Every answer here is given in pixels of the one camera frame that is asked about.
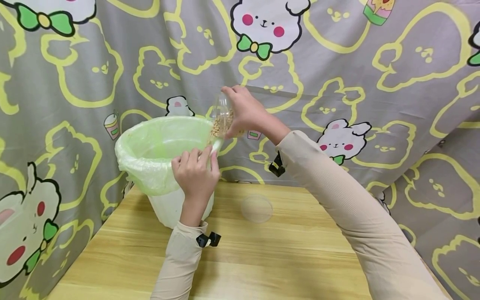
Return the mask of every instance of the green plastic bag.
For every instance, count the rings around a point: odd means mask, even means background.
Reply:
[[[198,117],[160,117],[141,122],[125,131],[115,144],[120,171],[145,194],[166,195],[179,189],[171,161],[183,151],[203,150],[213,123]],[[222,139],[214,141],[219,151]]]

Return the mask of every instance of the fabric backdrop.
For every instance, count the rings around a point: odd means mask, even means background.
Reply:
[[[478,299],[479,16],[478,0],[0,0],[0,300],[44,299],[117,207],[123,131],[209,117],[235,84]],[[224,180],[296,185],[259,132],[220,155]]]

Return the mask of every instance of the seed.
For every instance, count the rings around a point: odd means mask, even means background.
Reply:
[[[215,118],[215,120],[213,122],[213,128],[212,128],[212,131],[210,132],[210,137],[209,137],[208,142],[207,142],[208,145],[212,144],[214,137],[215,138],[219,137],[220,133],[222,133],[222,136],[223,136],[224,134],[227,133],[230,126],[232,126],[233,118],[234,118],[233,110],[231,109],[228,112],[228,116],[227,116],[226,122],[225,122],[225,127],[224,127],[224,123],[222,122],[221,118],[222,118],[221,116],[218,116],[217,118]],[[241,131],[238,134],[236,134],[235,137],[241,137],[244,133],[245,133],[245,131]]]

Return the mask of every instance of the hand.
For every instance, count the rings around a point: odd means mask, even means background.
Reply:
[[[236,85],[233,88],[224,86],[222,92],[230,99],[234,113],[232,125],[225,138],[232,138],[241,131],[260,131],[260,122],[265,120],[270,114],[250,94],[249,90],[244,86]]]
[[[200,225],[208,200],[220,179],[216,152],[212,153],[210,167],[207,167],[211,151],[212,146],[203,151],[195,148],[172,160],[173,176],[185,193],[180,222],[186,226]]]
[[[236,136],[241,131],[255,130],[278,145],[290,132],[282,121],[266,111],[246,87],[224,86],[222,92],[230,99],[234,115],[232,125],[225,135],[226,139]]]

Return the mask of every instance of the beige long-sleeve shirt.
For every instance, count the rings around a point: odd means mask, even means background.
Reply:
[[[325,208],[357,254],[373,300],[447,299],[396,222],[347,172],[300,131],[277,146],[287,172]],[[178,224],[151,300],[187,300],[202,248],[201,228]]]

